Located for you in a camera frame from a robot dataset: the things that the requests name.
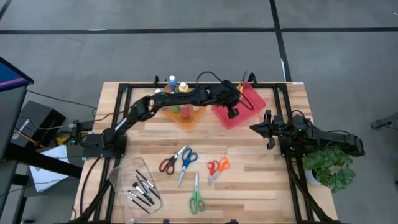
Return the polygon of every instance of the white paper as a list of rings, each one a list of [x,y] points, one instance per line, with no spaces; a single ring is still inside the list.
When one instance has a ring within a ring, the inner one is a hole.
[[[67,155],[67,147],[66,146],[58,146],[48,151],[42,152],[43,155],[49,156],[52,158],[63,158],[59,159],[63,162],[69,163],[68,155]],[[47,171],[42,168],[29,166],[30,173],[32,173],[33,181],[35,183],[36,191],[43,192],[44,190],[48,189],[49,187],[55,185],[60,180],[67,178],[67,175],[58,174],[55,172]]]

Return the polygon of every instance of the gray floor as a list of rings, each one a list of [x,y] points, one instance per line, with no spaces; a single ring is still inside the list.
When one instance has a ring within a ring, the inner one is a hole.
[[[282,27],[398,26],[395,0],[277,0]],[[239,0],[13,0],[0,30],[273,27],[268,1]],[[396,223],[398,139],[369,122],[398,111],[398,32],[283,34],[290,72],[305,82],[321,129],[362,138],[367,155],[355,159],[357,178],[334,195],[346,223]],[[248,69],[261,81],[283,81],[277,40],[263,34],[0,35],[0,55],[35,80],[31,90],[90,105],[105,81],[149,81],[178,75],[194,80],[212,70],[238,80]],[[91,111],[28,95],[68,119]],[[28,199],[24,218],[66,222],[77,182],[61,183]],[[9,223],[3,215],[1,223]]]

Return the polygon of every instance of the monitor screen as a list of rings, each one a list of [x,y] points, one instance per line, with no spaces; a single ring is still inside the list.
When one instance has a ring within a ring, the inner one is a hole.
[[[33,80],[0,57],[0,91],[32,84]]]

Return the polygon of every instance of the white pot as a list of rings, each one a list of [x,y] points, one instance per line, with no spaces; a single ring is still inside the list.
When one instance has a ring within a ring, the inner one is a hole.
[[[316,180],[316,178],[314,177],[314,175],[312,174],[311,170],[305,170],[305,178],[307,179],[307,181],[313,185],[321,185],[321,183],[319,181]]]

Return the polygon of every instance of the orange tray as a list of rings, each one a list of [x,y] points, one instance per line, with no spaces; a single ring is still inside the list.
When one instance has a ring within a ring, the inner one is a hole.
[[[165,86],[164,91],[167,93],[170,93],[169,85]],[[200,107],[200,109],[196,110],[196,111],[191,109],[190,116],[188,119],[183,119],[181,117],[180,112],[174,113],[172,111],[171,106],[168,106],[166,110],[160,109],[159,111],[161,111],[164,115],[166,115],[167,117],[172,119],[181,128],[189,130],[189,129],[192,129],[199,122],[199,120],[200,120],[201,116],[204,114],[205,110],[206,110],[205,107]]]

